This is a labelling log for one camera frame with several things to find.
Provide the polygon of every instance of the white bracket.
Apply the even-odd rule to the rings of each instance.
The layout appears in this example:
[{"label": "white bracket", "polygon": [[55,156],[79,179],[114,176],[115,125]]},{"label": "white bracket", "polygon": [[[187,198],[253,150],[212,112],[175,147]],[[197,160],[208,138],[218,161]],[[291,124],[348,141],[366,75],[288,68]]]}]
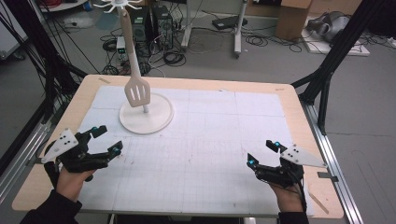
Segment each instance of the white bracket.
[{"label": "white bracket", "polygon": [[128,1],[128,0],[102,0],[102,2],[106,2],[107,4],[105,5],[96,5],[93,4],[95,7],[109,7],[112,6],[109,11],[105,11],[105,13],[110,13],[114,10],[116,7],[120,7],[120,9],[124,9],[125,7],[131,7],[133,9],[140,9],[141,7],[134,7],[130,5],[130,3],[139,3],[143,0],[136,0],[136,1]]},{"label": "white bracket", "polygon": [[52,145],[47,154],[41,159],[42,163],[51,161],[57,156],[62,155],[69,149],[78,145],[77,138],[73,135],[70,129],[65,129],[58,140]]},{"label": "white bracket", "polygon": [[255,217],[244,217],[244,224],[256,224]]},{"label": "white bracket", "polygon": [[311,153],[307,152],[304,148],[297,147],[297,145],[295,144],[288,147],[288,149],[280,153],[280,157],[287,161],[296,163],[298,165],[308,165],[308,166],[327,168],[326,163],[316,158]]},{"label": "white bracket", "polygon": [[393,37],[388,39],[388,43],[396,48],[396,39],[394,39]]}]

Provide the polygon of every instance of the white circular stand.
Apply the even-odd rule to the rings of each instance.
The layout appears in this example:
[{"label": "white circular stand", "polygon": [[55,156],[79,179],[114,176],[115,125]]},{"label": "white circular stand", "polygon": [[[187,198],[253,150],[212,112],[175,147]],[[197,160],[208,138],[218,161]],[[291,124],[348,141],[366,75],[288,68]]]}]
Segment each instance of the white circular stand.
[{"label": "white circular stand", "polygon": [[174,116],[171,102],[158,93],[152,93],[148,104],[148,113],[143,106],[131,107],[126,101],[120,109],[122,125],[138,134],[156,133],[165,128]]}]

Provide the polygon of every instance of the floor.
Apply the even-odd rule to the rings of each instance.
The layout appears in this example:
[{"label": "floor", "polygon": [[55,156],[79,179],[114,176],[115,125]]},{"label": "floor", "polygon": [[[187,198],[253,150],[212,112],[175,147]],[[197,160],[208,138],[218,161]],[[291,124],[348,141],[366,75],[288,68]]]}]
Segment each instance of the floor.
[{"label": "floor", "polygon": [[[120,24],[114,14],[105,15],[101,9],[96,8],[88,15],[93,19],[93,26],[73,30],[70,36],[101,71],[106,65],[106,52],[99,37],[109,35]],[[213,15],[200,13],[193,26],[214,29],[210,24],[213,19]],[[247,17],[247,20],[247,29],[276,24],[276,20],[271,19]],[[270,35],[274,29],[258,32]],[[61,37],[72,63],[96,74],[74,44],[64,34]],[[185,64],[161,66],[161,71],[152,69],[147,76],[292,83],[314,72],[325,58],[325,55],[308,53],[304,44],[297,46],[269,41],[265,47],[257,47],[243,38],[242,54],[235,59],[231,34],[193,30]],[[396,175],[392,167],[396,161],[396,119],[392,119],[396,114],[396,49],[379,44],[365,47],[370,56],[347,56],[332,78],[326,130],[363,222],[390,224],[396,223]],[[1,156],[43,100],[44,91],[28,59],[8,59],[0,61],[0,66]],[[28,173],[26,168],[0,204],[0,223],[18,223],[24,216],[25,213],[12,210],[11,204]],[[106,223],[106,219],[103,214],[78,215],[80,223]],[[276,223],[272,218],[260,218],[257,222]],[[347,219],[311,219],[310,222],[347,223]]]}]

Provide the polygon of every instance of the table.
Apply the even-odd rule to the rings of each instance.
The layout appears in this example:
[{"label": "table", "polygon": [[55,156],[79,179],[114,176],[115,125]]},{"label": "table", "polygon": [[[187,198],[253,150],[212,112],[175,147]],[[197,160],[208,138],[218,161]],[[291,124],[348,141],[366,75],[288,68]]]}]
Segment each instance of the table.
[{"label": "table", "polygon": [[42,7],[40,8],[42,12],[55,12],[55,11],[62,11],[62,10],[67,10],[72,7],[78,7],[86,3],[88,0],[77,0],[76,3],[61,3],[57,7],[49,7],[48,9]]},{"label": "table", "polygon": [[[74,133],[78,130],[96,92],[101,86],[123,86],[128,79],[128,77],[97,75],[85,77],[49,142],[55,140],[56,136],[66,127],[70,128]],[[293,141],[320,158],[315,138],[305,118],[298,96],[291,85],[157,77],[145,77],[145,79],[152,88],[227,90],[276,94],[282,104]],[[332,186],[332,181],[326,178],[318,178],[317,172],[326,172],[326,170],[315,167],[305,167],[304,170],[304,179],[307,180],[309,195],[312,198],[315,210],[314,217],[341,218],[344,213]],[[43,166],[40,164],[35,165],[16,196],[12,204],[13,209],[29,210],[38,207],[48,197],[50,189],[51,184]],[[257,214],[258,216],[265,217],[266,214]]]},{"label": "table", "polygon": [[[186,28],[184,30],[184,35],[183,39],[181,41],[181,47],[183,49],[186,49],[187,46],[189,45],[189,40],[190,40],[190,34],[191,34],[191,27],[192,27],[192,21],[191,21],[191,2],[190,0],[187,0],[186,2],[187,5],[187,12],[186,12]],[[238,19],[238,25],[235,28],[235,39],[234,39],[234,45],[233,45],[233,52],[234,56],[236,59],[239,58],[239,55],[241,54],[241,38],[242,38],[242,23],[244,20],[245,16],[245,11],[247,9],[248,5],[248,0],[242,0],[242,5],[241,5],[241,10],[239,12],[239,19]]]}]

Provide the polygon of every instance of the spatula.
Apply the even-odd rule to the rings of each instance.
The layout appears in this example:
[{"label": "spatula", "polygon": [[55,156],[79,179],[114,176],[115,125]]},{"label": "spatula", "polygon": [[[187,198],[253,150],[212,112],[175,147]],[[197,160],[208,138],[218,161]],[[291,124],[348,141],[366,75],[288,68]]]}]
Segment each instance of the spatula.
[{"label": "spatula", "polygon": [[139,64],[134,52],[132,24],[127,10],[121,11],[120,21],[131,65],[131,78],[125,85],[125,94],[131,107],[142,105],[144,112],[147,113],[149,112],[147,105],[150,102],[150,87],[149,83],[140,76]]}]

